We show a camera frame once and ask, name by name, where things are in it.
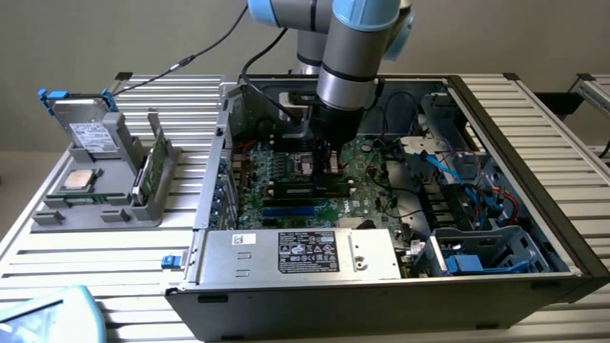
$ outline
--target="light blue joint cap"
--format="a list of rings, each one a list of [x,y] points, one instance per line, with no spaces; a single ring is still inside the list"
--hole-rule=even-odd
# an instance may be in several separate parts
[[[333,0],[332,13],[336,19],[358,31],[375,32],[394,25],[400,0]]]
[[[395,61],[400,56],[404,45],[407,44],[408,35],[411,34],[412,22],[415,21],[415,12],[411,12],[404,20],[400,32],[390,44],[388,50],[384,52],[383,59],[386,61]]]
[[[248,0],[248,9],[252,18],[259,23],[279,27],[271,0]]]

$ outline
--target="slatted aluminum platform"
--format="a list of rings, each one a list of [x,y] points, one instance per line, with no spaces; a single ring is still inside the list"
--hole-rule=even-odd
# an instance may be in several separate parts
[[[136,76],[131,84],[145,79]],[[548,193],[610,266],[610,171],[532,99],[502,75],[463,76],[496,125]],[[65,166],[65,154],[0,243],[0,308],[71,284],[84,284],[105,316],[111,342],[197,342],[160,295],[159,283],[181,272],[160,270],[160,258],[188,247],[209,137],[219,114],[220,76],[171,76],[117,99],[128,127],[152,141],[145,114],[184,149],[161,227],[128,232],[29,234],[29,214]],[[555,304],[510,330],[316,339],[309,342],[610,342],[610,286],[575,304]]]

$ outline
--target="blue latch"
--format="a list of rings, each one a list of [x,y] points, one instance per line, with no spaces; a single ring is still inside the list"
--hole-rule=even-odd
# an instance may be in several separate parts
[[[61,100],[68,98],[68,96],[69,93],[67,91],[52,91],[49,94],[47,94],[47,89],[39,90],[39,100],[41,105],[45,107],[48,114],[55,116],[53,108],[48,104],[48,100]]]
[[[161,269],[180,269],[181,268],[180,261],[181,261],[180,256],[168,255],[168,256],[163,257]]]
[[[53,114],[53,108],[51,108],[51,105],[48,104],[47,99],[48,99],[48,98],[47,98],[47,89],[39,90],[39,100],[40,100],[40,102],[41,102],[41,105],[45,107],[48,114],[51,114],[52,116],[55,116],[55,114]]]
[[[487,268],[476,255],[452,255],[444,260],[451,275],[522,274],[527,273],[530,262],[520,261],[511,267]]]
[[[52,91],[48,96],[47,96],[47,99],[51,99],[51,100],[63,100],[65,98],[68,98],[69,96],[69,93],[68,91]]]
[[[112,112],[119,112],[119,107],[116,106],[116,102],[115,102],[115,95],[107,89],[101,90],[101,98],[104,98],[104,100],[105,100],[108,109]]]

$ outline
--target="white sticker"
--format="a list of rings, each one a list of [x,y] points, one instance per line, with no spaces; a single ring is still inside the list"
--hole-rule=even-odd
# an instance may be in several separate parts
[[[232,245],[256,244],[256,234],[233,234]]]
[[[89,153],[117,151],[111,134],[103,124],[69,124],[69,127]]]

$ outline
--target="teal object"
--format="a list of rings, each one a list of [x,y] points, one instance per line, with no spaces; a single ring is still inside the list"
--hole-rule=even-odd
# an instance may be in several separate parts
[[[105,324],[84,286],[71,286],[0,311],[0,342],[105,343]]]
[[[279,27],[271,0],[248,0],[248,9],[252,18],[259,23]]]
[[[383,31],[398,19],[400,0],[333,0],[332,13],[350,28],[363,32]]]

